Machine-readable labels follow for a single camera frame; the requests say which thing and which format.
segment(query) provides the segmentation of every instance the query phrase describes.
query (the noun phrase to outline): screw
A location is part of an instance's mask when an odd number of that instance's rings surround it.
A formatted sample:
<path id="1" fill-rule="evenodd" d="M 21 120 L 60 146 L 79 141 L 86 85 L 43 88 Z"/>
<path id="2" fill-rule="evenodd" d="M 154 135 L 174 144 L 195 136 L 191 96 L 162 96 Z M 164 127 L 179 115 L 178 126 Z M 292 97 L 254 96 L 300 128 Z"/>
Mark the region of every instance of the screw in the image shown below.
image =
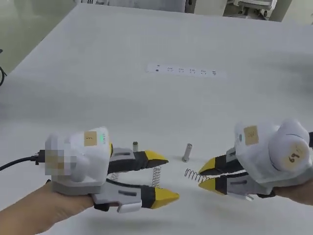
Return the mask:
<path id="1" fill-rule="evenodd" d="M 133 142 L 133 152 L 138 152 L 138 142 L 137 141 Z"/>
<path id="2" fill-rule="evenodd" d="M 190 155 L 190 152 L 191 152 L 191 149 L 192 149 L 192 144 L 187 144 L 187 147 L 186 147 L 186 150 L 185 150 L 185 154 L 184 156 L 182 157 L 182 161 L 184 163 L 188 162 L 189 161 L 189 155 Z"/>

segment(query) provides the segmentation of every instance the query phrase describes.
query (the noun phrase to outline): metal spring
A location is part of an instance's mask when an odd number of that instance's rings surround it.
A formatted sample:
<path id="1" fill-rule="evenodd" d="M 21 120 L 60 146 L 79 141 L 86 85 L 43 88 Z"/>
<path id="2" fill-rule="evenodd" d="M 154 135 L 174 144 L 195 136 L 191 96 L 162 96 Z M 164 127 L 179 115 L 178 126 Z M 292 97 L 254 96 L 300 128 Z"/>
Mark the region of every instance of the metal spring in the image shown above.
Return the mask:
<path id="1" fill-rule="evenodd" d="M 204 176 L 204 175 L 200 175 L 196 171 L 194 171 L 192 169 L 189 169 L 189 168 L 186 169 L 186 171 L 185 171 L 185 177 L 188 177 L 189 179 L 197 181 L 198 183 L 202 183 L 203 181 L 211 179 L 210 177 Z"/>
<path id="2" fill-rule="evenodd" d="M 156 166 L 153 168 L 152 187 L 158 188 L 160 185 L 161 168 L 161 166 Z"/>
<path id="3" fill-rule="evenodd" d="M 109 178 L 110 180 L 118 181 L 118 177 L 119 177 L 119 173 L 112 173 Z"/>

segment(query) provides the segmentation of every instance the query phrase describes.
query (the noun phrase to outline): electrical outlet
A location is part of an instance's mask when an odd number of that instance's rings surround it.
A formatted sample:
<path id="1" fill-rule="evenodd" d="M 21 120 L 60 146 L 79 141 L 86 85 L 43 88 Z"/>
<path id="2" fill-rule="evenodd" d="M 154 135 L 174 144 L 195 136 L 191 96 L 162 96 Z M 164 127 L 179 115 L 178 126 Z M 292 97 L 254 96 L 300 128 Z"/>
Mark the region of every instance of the electrical outlet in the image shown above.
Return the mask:
<path id="1" fill-rule="evenodd" d="M 148 64 L 146 72 L 168 74 L 168 75 L 181 75 L 192 77 L 218 77 L 225 78 L 225 72 L 217 72 L 216 70 L 205 70 L 197 68 L 184 68 L 181 66 L 169 66 L 161 64 Z"/>

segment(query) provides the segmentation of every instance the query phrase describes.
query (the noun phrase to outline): sticker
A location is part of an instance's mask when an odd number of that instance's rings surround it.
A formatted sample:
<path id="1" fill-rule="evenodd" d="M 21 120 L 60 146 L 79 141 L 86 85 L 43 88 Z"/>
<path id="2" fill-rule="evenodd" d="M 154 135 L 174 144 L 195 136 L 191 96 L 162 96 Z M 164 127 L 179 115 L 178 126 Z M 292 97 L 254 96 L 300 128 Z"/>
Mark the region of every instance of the sticker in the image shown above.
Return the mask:
<path id="1" fill-rule="evenodd" d="M 84 132 L 84 146 L 96 146 L 97 145 L 97 132 L 85 131 Z"/>
<path id="2" fill-rule="evenodd" d="M 259 143 L 258 127 L 249 126 L 244 129 L 246 145 L 253 145 Z"/>
<path id="3" fill-rule="evenodd" d="M 305 160 L 308 154 L 308 148 L 301 143 L 295 143 L 291 146 L 290 154 L 285 157 L 284 163 L 286 169 L 293 169 Z"/>

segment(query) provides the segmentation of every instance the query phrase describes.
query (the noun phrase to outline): human hand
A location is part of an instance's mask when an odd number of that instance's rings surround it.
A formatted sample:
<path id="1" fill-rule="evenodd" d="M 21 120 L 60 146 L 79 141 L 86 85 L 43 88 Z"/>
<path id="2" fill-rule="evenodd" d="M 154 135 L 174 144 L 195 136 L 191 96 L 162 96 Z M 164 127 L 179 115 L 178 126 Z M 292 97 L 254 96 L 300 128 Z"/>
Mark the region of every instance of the human hand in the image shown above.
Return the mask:
<path id="1" fill-rule="evenodd" d="M 30 193 L 0 213 L 6 220 L 6 233 L 34 235 L 47 231 L 55 223 L 93 206 L 90 196 L 65 196 L 51 191 L 51 182 Z"/>
<path id="2" fill-rule="evenodd" d="M 292 201 L 313 206 L 313 180 L 302 185 L 274 188 L 277 196 L 286 197 Z"/>

